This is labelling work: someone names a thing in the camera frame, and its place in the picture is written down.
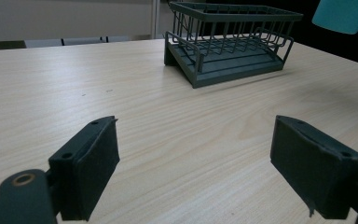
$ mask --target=rack wire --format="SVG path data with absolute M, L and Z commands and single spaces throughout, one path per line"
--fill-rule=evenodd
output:
M 193 88 L 282 70 L 301 14 L 265 6 L 170 3 L 164 63 L 179 65 Z M 287 48 L 284 56 L 279 49 Z

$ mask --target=dish rack tray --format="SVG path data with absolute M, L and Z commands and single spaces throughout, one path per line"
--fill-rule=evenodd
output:
M 294 42 L 290 32 L 303 16 L 266 6 L 176 2 L 170 8 L 164 63 L 179 65 L 193 88 L 282 70 Z

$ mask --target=blue cup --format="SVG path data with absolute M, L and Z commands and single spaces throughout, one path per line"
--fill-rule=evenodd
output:
M 354 35 L 358 32 L 358 0 L 321 0 L 312 23 L 328 30 Z

